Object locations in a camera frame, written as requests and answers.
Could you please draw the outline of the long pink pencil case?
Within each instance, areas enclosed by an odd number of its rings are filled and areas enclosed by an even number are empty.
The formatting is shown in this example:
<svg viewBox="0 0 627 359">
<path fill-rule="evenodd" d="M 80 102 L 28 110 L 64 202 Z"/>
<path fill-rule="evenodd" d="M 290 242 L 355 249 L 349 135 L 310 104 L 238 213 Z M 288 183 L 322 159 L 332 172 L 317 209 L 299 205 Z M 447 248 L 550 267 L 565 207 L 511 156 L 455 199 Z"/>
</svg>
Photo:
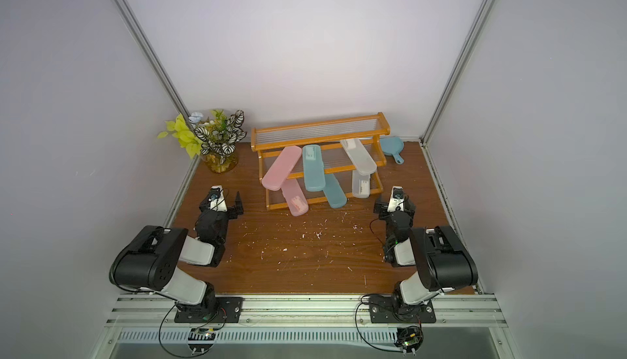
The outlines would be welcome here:
<svg viewBox="0 0 627 359">
<path fill-rule="evenodd" d="M 274 160 L 261 180 L 264 188 L 270 191 L 278 191 L 291 174 L 293 168 L 300 160 L 302 148 L 298 146 L 285 147 Z"/>
</svg>

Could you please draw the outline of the short pink pencil case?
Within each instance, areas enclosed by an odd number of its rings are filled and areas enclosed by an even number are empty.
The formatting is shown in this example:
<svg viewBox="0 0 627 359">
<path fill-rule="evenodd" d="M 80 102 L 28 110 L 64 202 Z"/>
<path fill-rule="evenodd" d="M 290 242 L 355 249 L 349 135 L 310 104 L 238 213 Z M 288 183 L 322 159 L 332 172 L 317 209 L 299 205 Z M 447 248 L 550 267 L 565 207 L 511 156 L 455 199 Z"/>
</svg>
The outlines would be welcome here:
<svg viewBox="0 0 627 359">
<path fill-rule="evenodd" d="M 282 195 L 293 216 L 301 216 L 309 211 L 309 204 L 296 179 L 287 179 L 281 187 Z"/>
</svg>

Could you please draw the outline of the long clear white pencil case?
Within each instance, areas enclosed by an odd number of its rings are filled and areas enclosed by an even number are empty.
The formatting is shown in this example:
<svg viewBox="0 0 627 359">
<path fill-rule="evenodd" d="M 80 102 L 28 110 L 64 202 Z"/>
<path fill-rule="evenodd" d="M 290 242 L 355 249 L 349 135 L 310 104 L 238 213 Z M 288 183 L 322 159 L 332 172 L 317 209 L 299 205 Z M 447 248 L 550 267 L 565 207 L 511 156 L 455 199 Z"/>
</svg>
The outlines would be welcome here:
<svg viewBox="0 0 627 359">
<path fill-rule="evenodd" d="M 360 139 L 343 139 L 340 143 L 359 174 L 371 175 L 377 171 L 377 163 Z"/>
</svg>

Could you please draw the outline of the long teal pencil case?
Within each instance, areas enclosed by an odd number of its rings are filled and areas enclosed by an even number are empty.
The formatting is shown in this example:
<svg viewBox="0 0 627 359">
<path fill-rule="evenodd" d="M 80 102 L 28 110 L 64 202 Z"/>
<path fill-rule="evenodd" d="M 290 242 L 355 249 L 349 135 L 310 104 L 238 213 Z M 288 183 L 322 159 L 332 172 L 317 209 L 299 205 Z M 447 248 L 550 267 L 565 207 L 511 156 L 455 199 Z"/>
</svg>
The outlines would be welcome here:
<svg viewBox="0 0 627 359">
<path fill-rule="evenodd" d="M 306 190 L 322 191 L 326 186 L 326 179 L 321 147 L 316 144 L 303 146 L 302 164 Z"/>
</svg>

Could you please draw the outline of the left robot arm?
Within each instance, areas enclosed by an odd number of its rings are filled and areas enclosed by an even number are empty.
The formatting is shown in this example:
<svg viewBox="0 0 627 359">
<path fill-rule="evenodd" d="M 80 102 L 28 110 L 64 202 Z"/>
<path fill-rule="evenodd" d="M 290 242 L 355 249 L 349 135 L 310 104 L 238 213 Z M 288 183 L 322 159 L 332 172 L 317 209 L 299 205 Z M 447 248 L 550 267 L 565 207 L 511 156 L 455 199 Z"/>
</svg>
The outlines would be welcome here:
<svg viewBox="0 0 627 359">
<path fill-rule="evenodd" d="M 191 277 L 180 262 L 217 267 L 225 254 L 228 225 L 244 213 L 239 193 L 227 205 L 225 189 L 210 189 L 199 205 L 195 235 L 187 228 L 147 225 L 115 258 L 109 281 L 126 292 L 153 292 L 175 301 L 180 312 L 207 319 L 219 310 L 213 285 Z"/>
</svg>

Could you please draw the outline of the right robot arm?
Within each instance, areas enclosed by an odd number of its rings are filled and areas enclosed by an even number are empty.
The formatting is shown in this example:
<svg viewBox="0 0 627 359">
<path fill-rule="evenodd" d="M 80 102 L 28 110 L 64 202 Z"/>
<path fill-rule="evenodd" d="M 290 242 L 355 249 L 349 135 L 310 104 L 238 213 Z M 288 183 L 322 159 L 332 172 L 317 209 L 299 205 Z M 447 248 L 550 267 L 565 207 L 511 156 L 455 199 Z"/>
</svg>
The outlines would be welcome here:
<svg viewBox="0 0 627 359">
<path fill-rule="evenodd" d="M 398 282 L 391 295 L 398 315 L 427 305 L 434 297 L 474 286 L 478 269 L 462 240 L 450 226 L 418 228 L 409 197 L 375 201 L 373 212 L 385 223 L 381 242 L 384 261 L 395 268 L 414 267 L 411 277 Z"/>
</svg>

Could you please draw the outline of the short clear white pencil case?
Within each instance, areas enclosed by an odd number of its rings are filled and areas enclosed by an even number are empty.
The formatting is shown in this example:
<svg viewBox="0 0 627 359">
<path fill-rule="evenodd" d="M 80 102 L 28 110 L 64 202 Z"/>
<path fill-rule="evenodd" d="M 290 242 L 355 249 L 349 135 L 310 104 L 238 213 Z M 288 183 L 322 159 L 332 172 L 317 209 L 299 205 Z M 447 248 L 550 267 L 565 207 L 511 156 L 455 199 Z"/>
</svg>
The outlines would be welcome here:
<svg viewBox="0 0 627 359">
<path fill-rule="evenodd" d="M 352 171 L 352 194 L 356 198 L 369 198 L 371 195 L 371 176 Z"/>
</svg>

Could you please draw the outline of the short teal pencil case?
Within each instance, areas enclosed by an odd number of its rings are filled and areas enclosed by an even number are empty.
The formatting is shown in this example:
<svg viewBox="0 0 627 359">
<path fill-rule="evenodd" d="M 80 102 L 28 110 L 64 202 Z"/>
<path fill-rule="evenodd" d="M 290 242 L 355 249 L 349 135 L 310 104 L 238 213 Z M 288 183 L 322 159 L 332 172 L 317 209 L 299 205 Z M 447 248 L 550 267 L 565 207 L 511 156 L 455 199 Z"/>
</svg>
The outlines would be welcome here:
<svg viewBox="0 0 627 359">
<path fill-rule="evenodd" d="M 347 197 L 336 176 L 334 174 L 325 174 L 324 179 L 325 187 L 323 188 L 323 193 L 329 206 L 333 209 L 345 206 Z"/>
</svg>

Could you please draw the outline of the orange wooden three-tier shelf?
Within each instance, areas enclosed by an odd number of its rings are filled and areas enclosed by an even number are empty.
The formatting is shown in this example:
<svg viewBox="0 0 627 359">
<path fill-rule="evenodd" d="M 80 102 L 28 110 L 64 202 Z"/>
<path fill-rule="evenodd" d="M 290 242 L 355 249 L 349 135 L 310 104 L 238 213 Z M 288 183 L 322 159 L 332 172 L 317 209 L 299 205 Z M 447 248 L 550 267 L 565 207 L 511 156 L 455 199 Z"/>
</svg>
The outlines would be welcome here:
<svg viewBox="0 0 627 359">
<path fill-rule="evenodd" d="M 325 174 L 334 174 L 339 181 L 347 200 L 352 194 L 353 163 L 348 158 L 340 141 L 360 139 L 362 144 L 377 163 L 377 169 L 386 165 L 386 158 L 380 147 L 380 137 L 390 133 L 390 125 L 383 113 L 365 117 L 351 117 L 326 122 L 312 122 L 301 125 L 254 129 L 251 136 L 251 149 L 259 156 L 260 181 L 274 163 L 279 153 L 289 146 L 316 144 L 321 147 Z M 302 155 L 287 179 L 296 179 L 305 194 L 309 205 L 327 202 L 323 193 L 308 192 L 305 188 Z M 383 192 L 383 186 L 377 171 L 371 174 L 371 195 Z M 287 203 L 281 189 L 265 189 L 266 208 L 268 210 L 285 209 Z"/>
</svg>

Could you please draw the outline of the potted plant in glass vase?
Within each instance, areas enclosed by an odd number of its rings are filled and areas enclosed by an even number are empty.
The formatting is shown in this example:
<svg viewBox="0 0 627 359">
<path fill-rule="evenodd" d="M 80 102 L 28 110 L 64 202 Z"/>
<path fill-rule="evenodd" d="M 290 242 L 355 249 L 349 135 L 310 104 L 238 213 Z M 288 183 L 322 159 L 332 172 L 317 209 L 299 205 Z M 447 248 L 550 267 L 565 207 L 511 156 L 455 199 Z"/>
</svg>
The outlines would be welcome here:
<svg viewBox="0 0 627 359">
<path fill-rule="evenodd" d="M 179 114 L 165 122 L 166 129 L 157 138 L 176 139 L 190 159 L 200 157 L 210 171 L 222 174 L 238 164 L 236 144 L 248 135 L 243 129 L 244 122 L 243 110 L 229 115 L 221 109 L 211 110 L 209 117 L 202 112 L 193 112 L 188 117 Z"/>
</svg>

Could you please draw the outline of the left circuit board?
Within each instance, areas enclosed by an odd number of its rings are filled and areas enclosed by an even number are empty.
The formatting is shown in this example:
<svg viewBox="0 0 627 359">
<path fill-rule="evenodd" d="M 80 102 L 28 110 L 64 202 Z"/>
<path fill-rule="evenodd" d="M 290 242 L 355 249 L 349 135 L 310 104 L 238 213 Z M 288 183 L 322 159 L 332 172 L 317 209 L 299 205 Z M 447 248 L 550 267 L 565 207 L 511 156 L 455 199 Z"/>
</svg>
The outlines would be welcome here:
<svg viewBox="0 0 627 359">
<path fill-rule="evenodd" d="M 192 357 L 206 354 L 215 344 L 217 332 L 212 328 L 192 328 L 188 334 L 187 344 Z"/>
</svg>

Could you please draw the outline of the circuit board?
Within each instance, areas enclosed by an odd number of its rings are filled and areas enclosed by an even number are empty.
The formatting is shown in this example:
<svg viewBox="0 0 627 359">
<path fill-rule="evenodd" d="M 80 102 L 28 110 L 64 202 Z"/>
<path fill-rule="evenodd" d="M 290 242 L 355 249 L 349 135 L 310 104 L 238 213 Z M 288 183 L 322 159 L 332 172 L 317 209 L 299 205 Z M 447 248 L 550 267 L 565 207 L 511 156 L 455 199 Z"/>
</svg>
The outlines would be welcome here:
<svg viewBox="0 0 627 359">
<path fill-rule="evenodd" d="M 188 334 L 187 344 L 192 357 L 206 354 L 215 344 L 217 332 L 212 328 L 192 328 Z"/>
<path fill-rule="evenodd" d="M 397 329 L 394 345 L 401 350 L 403 356 L 408 353 L 416 355 L 416 351 L 424 343 L 424 339 L 424 333 L 420 326 L 407 326 Z"/>
</svg>

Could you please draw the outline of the right circuit board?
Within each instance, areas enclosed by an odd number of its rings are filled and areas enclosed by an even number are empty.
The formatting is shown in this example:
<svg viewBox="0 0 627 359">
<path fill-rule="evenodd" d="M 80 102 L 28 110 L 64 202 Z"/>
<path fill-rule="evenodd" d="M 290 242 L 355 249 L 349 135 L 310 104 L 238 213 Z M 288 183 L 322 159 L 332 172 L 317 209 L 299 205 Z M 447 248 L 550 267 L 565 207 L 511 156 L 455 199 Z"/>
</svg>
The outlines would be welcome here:
<svg viewBox="0 0 627 359">
<path fill-rule="evenodd" d="M 401 350 L 403 356 L 408 353 L 416 355 L 416 351 L 424 343 L 424 339 L 424 333 L 420 326 L 407 326 L 397 329 L 394 345 Z"/>
</svg>

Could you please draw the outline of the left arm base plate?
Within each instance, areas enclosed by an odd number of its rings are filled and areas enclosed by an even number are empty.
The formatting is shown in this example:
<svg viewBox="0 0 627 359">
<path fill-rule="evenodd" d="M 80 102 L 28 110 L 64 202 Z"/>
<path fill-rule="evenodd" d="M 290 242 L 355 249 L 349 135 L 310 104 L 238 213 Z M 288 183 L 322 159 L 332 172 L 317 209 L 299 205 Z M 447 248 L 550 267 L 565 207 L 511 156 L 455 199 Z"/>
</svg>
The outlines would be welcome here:
<svg viewBox="0 0 627 359">
<path fill-rule="evenodd" d="M 175 323 L 238 323 L 243 310 L 243 297 L 219 296 L 200 304 L 176 305 Z"/>
</svg>

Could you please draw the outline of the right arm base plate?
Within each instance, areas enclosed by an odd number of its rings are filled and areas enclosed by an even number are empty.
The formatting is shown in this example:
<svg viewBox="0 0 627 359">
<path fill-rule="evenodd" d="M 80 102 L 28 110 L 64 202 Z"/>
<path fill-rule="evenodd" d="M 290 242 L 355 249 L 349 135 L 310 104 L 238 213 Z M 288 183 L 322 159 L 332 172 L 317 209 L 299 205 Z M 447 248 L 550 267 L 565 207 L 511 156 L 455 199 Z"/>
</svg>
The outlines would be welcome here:
<svg viewBox="0 0 627 359">
<path fill-rule="evenodd" d="M 437 321 L 431 301 L 408 305 L 394 295 L 368 295 L 364 300 L 374 324 L 434 324 Z"/>
</svg>

